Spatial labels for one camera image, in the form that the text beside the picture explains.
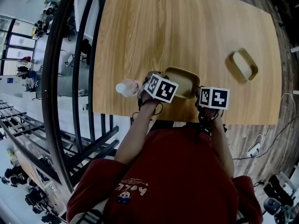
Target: oval wooden tray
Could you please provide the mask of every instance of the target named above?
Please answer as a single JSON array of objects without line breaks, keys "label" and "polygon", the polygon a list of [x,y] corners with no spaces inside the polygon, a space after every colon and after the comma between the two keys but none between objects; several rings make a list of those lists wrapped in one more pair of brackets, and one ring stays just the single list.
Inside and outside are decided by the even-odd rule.
[{"label": "oval wooden tray", "polygon": [[177,67],[168,67],[164,72],[165,76],[178,84],[175,96],[185,99],[194,98],[196,89],[199,86],[199,77],[196,74]]},{"label": "oval wooden tray", "polygon": [[233,62],[245,80],[252,81],[258,73],[258,67],[246,49],[240,48],[233,54]]}]

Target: white cube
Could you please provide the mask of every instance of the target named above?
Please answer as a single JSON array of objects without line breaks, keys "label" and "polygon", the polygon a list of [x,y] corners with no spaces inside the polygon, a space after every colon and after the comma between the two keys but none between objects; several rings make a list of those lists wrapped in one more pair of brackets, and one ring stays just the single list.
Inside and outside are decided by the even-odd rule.
[{"label": "white cube", "polygon": [[145,85],[144,89],[153,98],[171,103],[174,95],[177,92],[178,84],[153,74],[149,83]]},{"label": "white cube", "polygon": [[199,105],[211,109],[227,110],[229,89],[201,87]]}]

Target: bottle cap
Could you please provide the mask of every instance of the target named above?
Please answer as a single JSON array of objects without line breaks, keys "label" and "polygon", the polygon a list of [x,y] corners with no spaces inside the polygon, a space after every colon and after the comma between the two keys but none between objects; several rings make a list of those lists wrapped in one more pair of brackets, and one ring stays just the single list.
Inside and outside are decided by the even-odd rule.
[{"label": "bottle cap", "polygon": [[126,90],[126,85],[124,83],[118,83],[116,85],[116,91],[119,93],[123,93]]}]

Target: person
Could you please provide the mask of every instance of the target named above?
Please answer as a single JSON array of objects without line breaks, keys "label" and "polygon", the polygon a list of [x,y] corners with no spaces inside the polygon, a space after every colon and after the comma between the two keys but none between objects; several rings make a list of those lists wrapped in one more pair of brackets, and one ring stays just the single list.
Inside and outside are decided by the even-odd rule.
[{"label": "person", "polygon": [[91,215],[98,223],[262,223],[252,180],[234,177],[221,116],[206,109],[211,137],[196,126],[154,128],[168,121],[146,135],[159,103],[149,100],[143,92],[115,159],[90,163],[67,203],[67,222]]},{"label": "person", "polygon": [[21,166],[7,168],[4,177],[1,178],[3,184],[11,183],[12,187],[17,187],[19,184],[28,184],[31,187],[36,187],[35,182],[25,173]]}]

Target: red t-shirt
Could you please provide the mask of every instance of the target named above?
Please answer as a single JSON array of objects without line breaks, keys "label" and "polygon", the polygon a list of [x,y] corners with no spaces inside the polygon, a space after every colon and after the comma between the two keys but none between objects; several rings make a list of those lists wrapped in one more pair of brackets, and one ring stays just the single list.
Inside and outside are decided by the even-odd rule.
[{"label": "red t-shirt", "polygon": [[104,223],[250,223],[263,221],[252,181],[224,171],[210,137],[190,128],[155,130],[130,167],[92,161],[67,205],[68,223],[108,198]]}]

